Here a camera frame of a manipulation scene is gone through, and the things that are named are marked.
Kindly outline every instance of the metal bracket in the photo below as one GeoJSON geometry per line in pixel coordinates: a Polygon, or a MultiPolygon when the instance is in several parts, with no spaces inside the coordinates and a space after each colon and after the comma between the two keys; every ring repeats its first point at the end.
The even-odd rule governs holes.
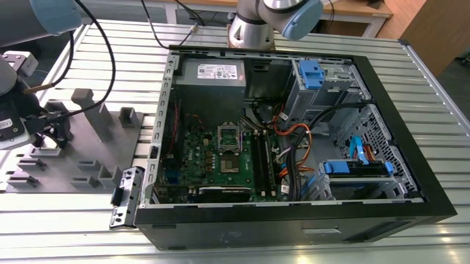
{"type": "Polygon", "coordinates": [[[139,192],[145,169],[133,167],[123,171],[119,185],[113,193],[113,210],[110,229],[134,229],[134,218],[139,204],[139,192]]]}

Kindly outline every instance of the red wire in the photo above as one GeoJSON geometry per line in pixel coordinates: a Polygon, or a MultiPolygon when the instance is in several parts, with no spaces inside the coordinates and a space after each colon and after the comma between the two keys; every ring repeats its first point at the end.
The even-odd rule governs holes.
{"type": "Polygon", "coordinates": [[[170,150],[169,150],[169,154],[171,153],[173,149],[174,149],[174,144],[175,144],[175,137],[177,137],[177,128],[178,128],[178,115],[179,115],[179,111],[178,111],[178,106],[177,106],[177,102],[175,102],[175,125],[174,125],[174,134],[171,137],[171,145],[170,145],[170,150]]]}

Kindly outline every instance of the white sticker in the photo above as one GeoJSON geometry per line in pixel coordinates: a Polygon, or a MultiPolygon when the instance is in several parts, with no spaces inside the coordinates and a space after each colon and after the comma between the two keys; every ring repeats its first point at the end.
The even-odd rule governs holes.
{"type": "Polygon", "coordinates": [[[279,117],[287,121],[289,115],[286,115],[283,112],[279,113],[279,117]]]}
{"type": "Polygon", "coordinates": [[[285,194],[289,194],[289,186],[287,185],[281,185],[281,192],[285,194]]]}
{"type": "Polygon", "coordinates": [[[237,65],[201,64],[198,66],[198,79],[237,80],[237,65]]]}
{"type": "Polygon", "coordinates": [[[11,118],[0,121],[0,129],[10,128],[14,125],[14,121],[11,118]]]}

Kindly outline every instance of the black power cable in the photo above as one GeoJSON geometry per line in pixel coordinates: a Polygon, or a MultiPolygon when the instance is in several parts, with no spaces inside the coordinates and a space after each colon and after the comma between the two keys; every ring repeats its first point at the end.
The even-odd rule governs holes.
{"type": "Polygon", "coordinates": [[[329,27],[326,29],[327,32],[330,30],[333,22],[335,21],[335,5],[333,4],[331,0],[329,0],[329,1],[330,1],[330,5],[331,5],[331,15],[330,15],[330,25],[329,25],[329,27]]]}
{"type": "Polygon", "coordinates": [[[54,122],[59,122],[62,121],[64,118],[67,117],[72,117],[94,108],[96,108],[99,105],[102,105],[105,103],[105,101],[109,99],[109,96],[111,94],[111,91],[113,91],[113,86],[115,84],[115,79],[117,79],[117,60],[115,60],[115,55],[114,55],[114,52],[113,52],[113,48],[111,48],[111,44],[110,44],[110,40],[109,40],[109,37],[105,33],[105,30],[103,30],[103,27],[100,25],[100,23],[98,22],[94,14],[90,12],[88,8],[86,7],[86,5],[82,3],[80,0],[75,0],[76,4],[82,7],[83,11],[86,12],[86,14],[88,15],[88,17],[91,18],[92,22],[95,23],[96,27],[98,27],[98,30],[100,31],[102,33],[102,36],[103,36],[103,39],[105,39],[105,43],[106,43],[106,46],[109,48],[109,52],[110,52],[110,58],[111,58],[111,81],[110,81],[110,86],[109,86],[109,89],[106,91],[106,94],[102,98],[100,101],[98,101],[95,104],[92,104],[91,106],[86,107],[86,108],[82,108],[80,110],[78,111],[74,111],[74,112],[70,112],[70,113],[66,113],[63,115],[60,115],[59,117],[54,118],[50,120],[50,123],[54,123],[54,122]]]}
{"type": "MultiPolygon", "coordinates": [[[[150,28],[151,28],[151,30],[153,30],[154,38],[155,38],[157,42],[159,43],[159,46],[161,46],[162,48],[165,48],[166,50],[170,50],[170,47],[163,45],[163,43],[161,42],[161,39],[159,39],[159,37],[158,37],[158,35],[157,35],[157,32],[155,32],[154,24],[153,24],[153,21],[151,21],[151,17],[150,17],[150,13],[149,13],[149,9],[147,9],[146,2],[145,2],[145,0],[141,0],[141,2],[142,2],[142,7],[145,8],[145,11],[146,11],[147,22],[149,22],[150,28]]],[[[187,34],[186,37],[183,38],[183,41],[179,43],[179,46],[185,44],[185,42],[186,42],[187,39],[190,38],[190,36],[191,36],[191,34],[193,34],[194,31],[195,31],[195,26],[191,27],[189,34],[187,34]]]]}
{"type": "Polygon", "coordinates": [[[62,73],[60,77],[58,80],[52,82],[52,85],[56,86],[63,79],[66,79],[66,75],[68,73],[68,70],[71,69],[72,61],[74,61],[74,50],[75,50],[75,40],[74,40],[74,32],[68,31],[68,40],[70,40],[70,51],[68,51],[68,61],[66,65],[66,70],[62,73]]]}
{"type": "Polygon", "coordinates": [[[175,2],[185,8],[190,16],[198,20],[199,24],[202,26],[206,26],[205,20],[201,18],[199,14],[191,8],[189,8],[179,0],[175,0],[175,2]]]}
{"type": "Polygon", "coordinates": [[[32,87],[30,89],[26,89],[23,91],[24,94],[28,95],[28,94],[34,94],[35,92],[47,90],[47,89],[55,87],[63,81],[63,79],[66,79],[66,75],[68,73],[68,70],[71,69],[71,65],[72,65],[72,61],[74,61],[74,51],[75,51],[74,31],[68,31],[68,42],[70,42],[68,61],[67,61],[64,72],[62,73],[60,77],[58,78],[58,80],[52,81],[50,84],[44,84],[40,86],[32,87]]]}
{"type": "MultiPolygon", "coordinates": [[[[333,112],[337,112],[338,110],[344,108],[364,108],[368,106],[368,103],[361,102],[361,103],[344,103],[338,104],[335,106],[331,106],[326,108],[311,120],[309,124],[309,129],[310,131],[314,129],[314,127],[318,125],[318,123],[331,114],[333,112]]],[[[287,158],[286,158],[286,163],[287,163],[287,171],[290,174],[290,179],[293,178],[293,181],[290,180],[290,188],[293,188],[293,201],[299,201],[301,200],[301,187],[302,187],[302,179],[299,175],[299,170],[297,167],[297,148],[299,144],[302,143],[302,139],[306,136],[306,129],[299,128],[301,132],[299,135],[297,136],[295,143],[291,147],[291,150],[289,152],[287,158]]]]}
{"type": "Polygon", "coordinates": [[[153,33],[154,33],[154,37],[155,37],[155,40],[157,42],[159,43],[161,47],[165,48],[166,50],[170,50],[170,48],[167,46],[165,46],[159,40],[159,37],[157,36],[157,32],[155,32],[155,28],[154,28],[154,24],[153,24],[153,21],[151,21],[151,18],[150,18],[150,13],[149,13],[149,10],[147,10],[147,5],[146,5],[146,2],[145,0],[141,0],[142,2],[142,6],[145,8],[145,11],[146,11],[146,16],[147,16],[147,22],[150,24],[150,28],[153,29],[153,33]]]}

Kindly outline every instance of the power supply label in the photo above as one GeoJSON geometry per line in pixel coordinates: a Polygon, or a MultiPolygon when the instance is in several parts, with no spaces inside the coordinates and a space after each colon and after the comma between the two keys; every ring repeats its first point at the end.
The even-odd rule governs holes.
{"type": "Polygon", "coordinates": [[[198,79],[237,80],[237,65],[201,64],[198,66],[198,79]]]}

